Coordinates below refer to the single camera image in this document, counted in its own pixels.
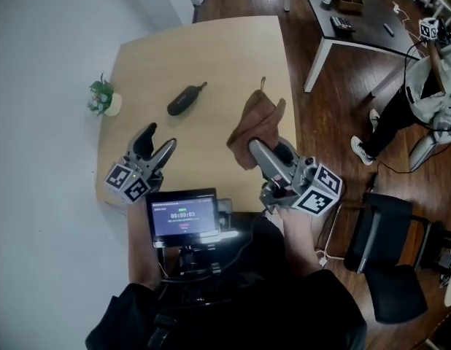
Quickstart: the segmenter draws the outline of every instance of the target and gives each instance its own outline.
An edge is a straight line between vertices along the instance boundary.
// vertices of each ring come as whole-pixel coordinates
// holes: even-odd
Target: white flower pot
[[[112,95],[112,102],[110,103],[110,106],[107,108],[104,114],[109,117],[114,117],[119,113],[121,107],[122,107],[122,96],[120,96],[118,93],[114,93]]]

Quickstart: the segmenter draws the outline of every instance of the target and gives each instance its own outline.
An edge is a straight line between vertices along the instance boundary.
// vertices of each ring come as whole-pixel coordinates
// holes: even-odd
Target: calculator
[[[345,18],[340,18],[340,17],[331,17],[331,23],[333,25],[334,28],[337,28],[338,30],[343,30],[343,31],[349,31],[349,32],[354,32],[354,28],[352,27],[352,25],[350,24],[350,22],[348,20],[346,20]]]

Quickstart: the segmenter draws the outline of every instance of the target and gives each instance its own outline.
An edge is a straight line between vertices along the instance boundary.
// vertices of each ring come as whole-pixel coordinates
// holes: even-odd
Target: timer display
[[[176,219],[176,218],[189,218],[189,217],[194,217],[195,216],[195,212],[194,211],[189,211],[188,213],[171,213],[170,217],[172,219]]]
[[[211,197],[152,203],[157,236],[206,233],[217,230]]]

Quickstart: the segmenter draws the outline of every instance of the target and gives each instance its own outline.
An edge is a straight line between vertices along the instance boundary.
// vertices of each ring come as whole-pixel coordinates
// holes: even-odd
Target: light wooden tabletop
[[[99,201],[119,203],[103,187],[111,165],[133,135],[156,122],[154,147],[176,138],[177,148],[163,170],[161,190],[215,187],[231,198],[234,211],[260,211],[264,180],[257,167],[245,171],[226,141],[246,100],[266,77],[264,91],[276,104],[287,101],[280,135],[296,145],[288,65],[277,17],[241,17],[197,23],[126,43],[112,72],[123,97],[120,114],[102,121],[96,192]],[[167,105],[189,85],[208,82],[195,104],[180,116]]]

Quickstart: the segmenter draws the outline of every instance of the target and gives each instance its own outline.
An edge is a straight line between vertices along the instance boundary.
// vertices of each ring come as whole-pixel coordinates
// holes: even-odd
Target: black chair
[[[342,207],[359,210],[355,231],[344,258],[348,270],[364,273],[373,301],[377,322],[400,324],[415,319],[427,310],[415,268],[397,265],[412,220],[424,227],[417,254],[419,264],[430,231],[430,222],[412,215],[412,203],[399,198],[365,193],[362,202],[342,201],[334,217],[326,248]]]

